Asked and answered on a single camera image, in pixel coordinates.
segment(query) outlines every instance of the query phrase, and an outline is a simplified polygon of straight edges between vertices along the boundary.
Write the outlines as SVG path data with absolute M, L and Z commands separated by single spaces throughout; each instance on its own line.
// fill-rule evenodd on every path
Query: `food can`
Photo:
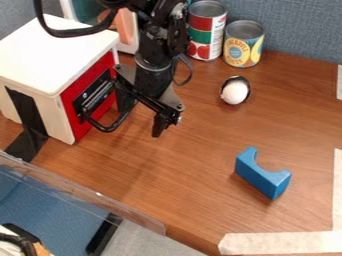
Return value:
M 189 7 L 188 54 L 195 59 L 210 61 L 222 54 L 227 8 L 216 1 L 199 1 Z
M 254 21 L 239 20 L 228 24 L 224 43 L 224 60 L 231 66 L 247 68 L 261 58 L 264 29 Z

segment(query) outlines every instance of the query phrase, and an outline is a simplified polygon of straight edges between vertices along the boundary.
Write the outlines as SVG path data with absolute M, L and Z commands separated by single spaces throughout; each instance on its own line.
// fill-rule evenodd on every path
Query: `masking tape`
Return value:
M 342 151 L 335 149 L 334 158 L 335 231 L 226 234 L 218 246 L 221 255 L 342 253 Z
M 342 252 L 342 231 L 227 234 L 221 255 Z
M 333 230 L 342 231 L 342 150 L 340 149 L 335 149 Z
M 338 66 L 337 75 L 337 98 L 342 100 L 342 65 Z

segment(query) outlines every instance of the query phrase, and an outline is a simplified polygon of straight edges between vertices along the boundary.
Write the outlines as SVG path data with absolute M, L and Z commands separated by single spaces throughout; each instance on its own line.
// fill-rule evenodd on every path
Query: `black cable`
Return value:
M 117 14 L 117 10 L 111 10 L 111 12 L 107 15 L 107 17 L 96 26 L 81 28 L 81 29 L 66 29 L 66 30 L 58 30 L 50 28 L 44 19 L 43 14 L 43 5 L 42 0 L 33 0 L 34 10 L 36 12 L 38 21 L 43 29 L 54 37 L 66 38 L 66 37 L 77 37 L 77 36 L 86 36 L 101 32 L 112 25 L 112 22 Z
M 88 113 L 85 111 L 82 113 L 82 117 L 84 120 L 88 121 L 92 126 L 94 126 L 97 130 L 105 133 L 114 132 L 119 126 L 126 120 L 126 118 L 129 116 L 129 114 L 132 112 L 133 108 L 136 106 L 137 102 L 126 112 L 121 113 L 121 115 L 118 117 L 118 119 L 110 126 L 103 126 L 99 122 L 97 122 L 95 119 L 93 119 Z
M 175 68 L 175 66 L 177 65 L 177 63 L 178 63 L 179 60 L 183 61 L 183 63 L 186 65 L 186 67 L 189 69 L 189 72 L 190 72 L 189 76 L 188 76 L 184 81 L 182 81 L 181 83 L 178 83 L 178 82 L 175 80 L 175 73 L 176 73 L 176 68 Z M 176 85 L 178 85 L 178 86 L 184 86 L 184 85 L 186 85 L 187 83 L 189 83 L 189 82 L 191 81 L 191 79 L 192 79 L 192 73 L 193 73 L 193 71 L 192 71 L 192 64 L 191 64 L 191 62 L 189 61 L 189 59 L 185 56 L 184 53 L 181 53 L 181 54 L 179 54 L 178 56 L 176 56 L 176 57 L 174 57 L 174 58 L 172 59 L 172 66 L 173 66 L 173 67 L 170 69 L 170 71 L 171 71 L 171 76 L 172 76 L 173 82 L 174 82 Z
M 38 256 L 33 244 L 26 238 L 0 233 L 0 241 L 18 246 L 25 256 Z

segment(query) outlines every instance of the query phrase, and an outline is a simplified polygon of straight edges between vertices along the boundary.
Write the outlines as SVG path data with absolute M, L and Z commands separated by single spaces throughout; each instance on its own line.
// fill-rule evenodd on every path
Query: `blue foam block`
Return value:
M 270 199 L 278 198 L 288 187 L 292 174 L 288 170 L 268 172 L 255 162 L 257 150 L 249 147 L 236 158 L 235 172 Z

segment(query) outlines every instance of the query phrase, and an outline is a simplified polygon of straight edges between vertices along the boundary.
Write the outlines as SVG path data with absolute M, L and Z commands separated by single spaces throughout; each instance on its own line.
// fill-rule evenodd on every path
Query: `gray cubicle wall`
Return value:
M 265 27 L 266 48 L 342 64 L 342 0 L 220 0 Z
M 43 4 L 46 13 L 62 16 L 59 0 L 43 0 Z M 33 0 L 0 0 L 0 40 L 34 17 Z

